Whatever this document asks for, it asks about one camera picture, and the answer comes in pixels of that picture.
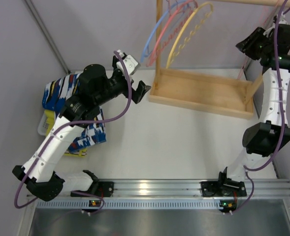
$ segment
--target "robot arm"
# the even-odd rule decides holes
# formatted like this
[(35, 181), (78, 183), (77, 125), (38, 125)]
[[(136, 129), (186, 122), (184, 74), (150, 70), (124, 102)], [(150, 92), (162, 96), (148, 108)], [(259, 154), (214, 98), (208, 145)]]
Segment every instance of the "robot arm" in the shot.
[[(140, 64), (131, 56), (118, 51), (124, 60), (128, 74), (132, 75)], [(123, 94), (128, 97), (127, 81), (122, 73), (123, 66), (113, 57), (113, 75), (107, 78), (105, 68), (92, 64), (79, 76), (78, 93), (70, 97), (61, 110), (56, 122), (42, 145), (23, 166), (15, 166), (13, 174), (21, 181), (32, 168), (25, 184), (27, 189), (44, 201), (54, 199), (61, 192), (74, 190), (88, 191), (92, 194), (97, 188), (98, 178), (90, 171), (61, 175), (54, 172), (56, 164), (73, 140), (80, 136), (88, 124), (67, 126), (55, 133), (59, 127), (71, 121), (93, 120), (99, 114), (99, 106)], [(137, 90), (132, 89), (132, 100), (137, 104), (151, 87), (139, 82)], [(46, 146), (39, 157), (39, 152)]]
[[(223, 172), (219, 173), (218, 181), (202, 182), (202, 194), (204, 197), (247, 196), (244, 179), (246, 172), (244, 166), (253, 167), (262, 157), (272, 154), (280, 137), (282, 126), (279, 103), (283, 103), (285, 111), (285, 131), (280, 148), (290, 141), (290, 128), (286, 117), (286, 103), (288, 86), (290, 82), (290, 25), (282, 15), (278, 27), (278, 53), (279, 67), (282, 79), (280, 88), (276, 72), (274, 52), (275, 23), (268, 30), (257, 28), (248, 38), (238, 43), (236, 47), (253, 60), (259, 60), (263, 66), (262, 76), (264, 82), (264, 96), (262, 112), (259, 123), (248, 128), (242, 139), (245, 147), (239, 157)], [(279, 93), (282, 92), (283, 101), (279, 101)]]

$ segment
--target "yellow ring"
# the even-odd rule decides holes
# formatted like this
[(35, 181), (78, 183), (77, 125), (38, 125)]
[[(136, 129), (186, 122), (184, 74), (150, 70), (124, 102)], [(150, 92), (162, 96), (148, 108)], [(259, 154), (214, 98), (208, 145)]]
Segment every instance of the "yellow ring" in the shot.
[[(183, 25), (182, 29), (180, 30), (180, 32), (179, 32), (177, 38), (175, 39), (175, 42), (174, 42), (174, 44), (173, 44), (173, 46), (172, 46), (172, 49), (171, 49), (171, 51), (170, 51), (170, 53), (169, 53), (168, 61), (167, 61), (167, 63), (166, 63), (166, 68), (167, 68), (167, 69), (170, 67), (170, 65), (171, 65), (172, 62), (173, 62), (172, 56), (173, 56), (174, 50), (175, 50), (176, 46), (178, 45), (178, 42), (180, 41), (180, 38), (181, 38), (181, 36), (182, 36), (184, 30), (186, 29), (186, 27), (188, 26), (188, 24), (190, 23), (190, 21), (193, 19), (193, 17), (196, 15), (196, 13), (198, 13), (198, 11), (199, 11), (200, 9), (202, 9), (203, 7), (205, 7), (206, 5), (210, 5), (210, 12), (206, 13), (206, 17), (208, 18), (208, 17), (213, 13), (213, 11), (214, 11), (214, 6), (213, 6), (213, 4), (210, 3), (210, 2), (205, 2), (205, 3), (203, 3), (201, 6), (199, 6), (198, 8), (196, 8), (196, 9), (194, 10), (194, 12), (193, 12), (193, 13), (191, 14), (191, 16), (188, 18), (188, 20), (184, 23), (184, 25)], [(180, 49), (180, 50), (183, 49), (183, 48), (184, 48), (184, 45), (180, 45), (180, 46), (179, 46), (179, 49)]]

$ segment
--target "white cable tie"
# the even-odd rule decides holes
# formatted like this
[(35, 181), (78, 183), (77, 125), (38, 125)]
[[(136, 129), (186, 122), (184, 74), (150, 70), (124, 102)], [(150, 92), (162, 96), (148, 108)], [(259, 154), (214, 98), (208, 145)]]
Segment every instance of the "white cable tie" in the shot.
[(282, 90), (284, 92), (288, 92), (288, 90), (285, 89), (284, 87), (275, 87), (275, 88), (272, 88), (272, 89), (278, 89), (278, 90)]
[(278, 103), (283, 103), (283, 104), (286, 104), (286, 101), (280, 101), (280, 100), (270, 100), (270, 102), (278, 102)]
[(58, 139), (59, 141), (63, 142), (63, 141), (62, 141), (62, 138), (63, 138), (62, 135), (60, 135), (61, 137), (59, 137), (59, 136), (57, 136), (56, 134), (54, 134), (53, 131), (50, 131), (50, 134), (49, 134), (49, 135), (50, 135), (50, 136), (53, 136), (53, 138), (56, 138), (56, 139)]
[(37, 152), (34, 153), (34, 155), (32, 157), (35, 158), (35, 159), (40, 159), (40, 157), (38, 156)]

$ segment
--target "wooden post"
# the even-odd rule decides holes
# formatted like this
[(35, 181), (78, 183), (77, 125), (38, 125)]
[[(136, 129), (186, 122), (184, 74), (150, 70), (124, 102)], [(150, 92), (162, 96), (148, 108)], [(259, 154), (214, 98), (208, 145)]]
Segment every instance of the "wooden post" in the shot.
[(255, 92), (258, 90), (260, 85), (263, 83), (263, 76), (260, 74), (257, 79), (247, 87), (246, 96), (244, 99), (244, 104), (247, 104), (251, 98), (254, 96)]
[(245, 105), (248, 104), (248, 102), (251, 100), (251, 98), (253, 97), (255, 92), (258, 90), (262, 82), (263, 82), (263, 76), (262, 74), (260, 74), (251, 85), (248, 85), (245, 99), (243, 102)]
[[(156, 22), (158, 22), (162, 16), (162, 6), (163, 6), (163, 0), (157, 0), (157, 18), (156, 18), (157, 21)], [(162, 26), (160, 24), (157, 28), (157, 31), (156, 31), (156, 41), (158, 40), (158, 38), (160, 36), (161, 29), (162, 29)], [(161, 44), (159, 43), (156, 52), (160, 51), (160, 46), (161, 46)], [(156, 59), (156, 75), (155, 75), (155, 80), (154, 80), (155, 89), (158, 89), (158, 86), (159, 86), (160, 67), (161, 67), (161, 55), (158, 54), (157, 59)]]
[[(265, 5), (265, 6), (275, 6), (278, 0), (213, 0), (213, 1), (224, 1), (224, 2), (235, 2), (244, 4), (254, 4), (254, 5)], [(286, 7), (290, 6), (290, 0), (286, 3)]]

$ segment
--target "blue patterned cloth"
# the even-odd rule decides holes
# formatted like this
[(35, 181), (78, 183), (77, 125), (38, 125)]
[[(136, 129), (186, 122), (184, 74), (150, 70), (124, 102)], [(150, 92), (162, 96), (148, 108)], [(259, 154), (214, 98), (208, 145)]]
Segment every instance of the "blue patterned cloth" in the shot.
[[(42, 106), (46, 110), (54, 111), (55, 117), (60, 113), (65, 101), (73, 94), (77, 93), (77, 86), (79, 84), (80, 74), (67, 75), (63, 78), (50, 82), (46, 85)], [(95, 118), (96, 120), (103, 120), (102, 108), (100, 114)], [(70, 153), (80, 149), (103, 143), (106, 141), (104, 123), (91, 124), (82, 132), (81, 136), (76, 138), (69, 146)]]

